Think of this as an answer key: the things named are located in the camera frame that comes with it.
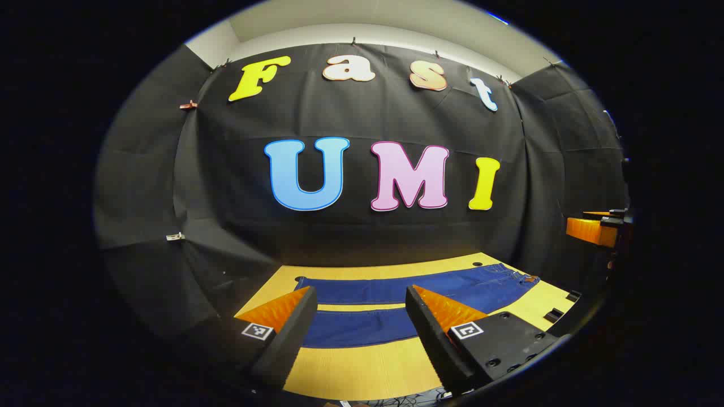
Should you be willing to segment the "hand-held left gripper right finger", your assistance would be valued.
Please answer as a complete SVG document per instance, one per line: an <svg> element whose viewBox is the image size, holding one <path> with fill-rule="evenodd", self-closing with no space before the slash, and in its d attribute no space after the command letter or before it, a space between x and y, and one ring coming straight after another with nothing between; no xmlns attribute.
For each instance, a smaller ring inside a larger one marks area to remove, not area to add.
<svg viewBox="0 0 724 407"><path fill-rule="evenodd" d="M571 340L538 329L512 312L488 315L414 284L406 312L444 389L460 396L489 389Z"/></svg>

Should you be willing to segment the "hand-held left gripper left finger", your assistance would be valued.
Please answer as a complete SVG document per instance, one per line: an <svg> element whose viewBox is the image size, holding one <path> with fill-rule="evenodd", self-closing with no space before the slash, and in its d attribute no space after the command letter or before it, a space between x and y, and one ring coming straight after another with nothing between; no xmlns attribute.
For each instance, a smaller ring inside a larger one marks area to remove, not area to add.
<svg viewBox="0 0 724 407"><path fill-rule="evenodd" d="M189 330L187 354L227 382L281 391L317 306L308 286L233 317L210 318Z"/></svg>

